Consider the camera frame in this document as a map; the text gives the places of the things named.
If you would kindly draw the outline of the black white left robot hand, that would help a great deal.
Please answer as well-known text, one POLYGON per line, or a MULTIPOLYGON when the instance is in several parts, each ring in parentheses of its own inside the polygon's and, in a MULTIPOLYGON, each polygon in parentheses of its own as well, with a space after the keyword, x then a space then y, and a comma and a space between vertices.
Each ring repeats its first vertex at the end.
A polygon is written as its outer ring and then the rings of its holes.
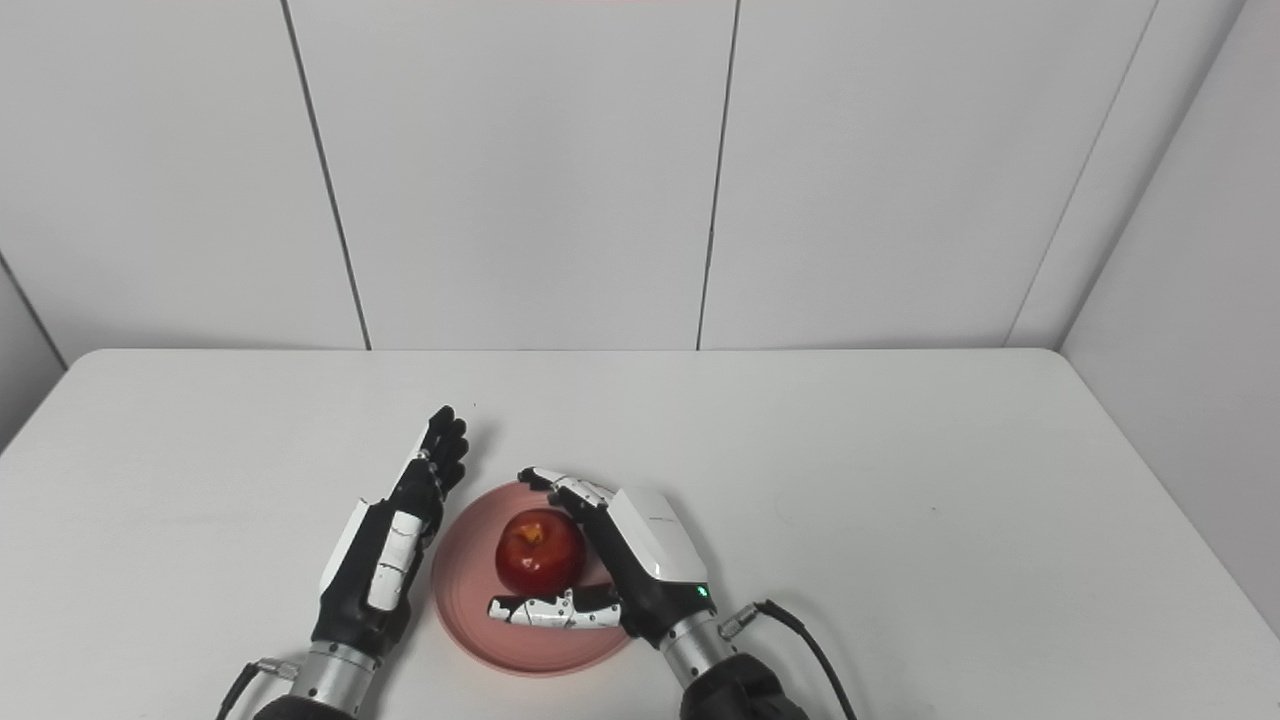
POLYGON ((440 530, 445 500, 466 473, 466 430, 453 407, 440 407, 390 493, 357 502, 323 571, 314 642, 376 660, 401 642, 411 616, 408 593, 440 530))

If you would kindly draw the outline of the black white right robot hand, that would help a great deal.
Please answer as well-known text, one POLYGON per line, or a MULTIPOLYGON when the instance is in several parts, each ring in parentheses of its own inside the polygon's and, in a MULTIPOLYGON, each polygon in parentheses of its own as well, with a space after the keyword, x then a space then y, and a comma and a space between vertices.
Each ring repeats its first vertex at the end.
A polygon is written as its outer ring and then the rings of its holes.
POLYGON ((489 602, 490 619, 570 630, 618 628, 663 650, 714 618, 707 565, 662 493, 609 489, 545 468, 525 468, 517 479, 570 515, 611 584, 499 594, 489 602))

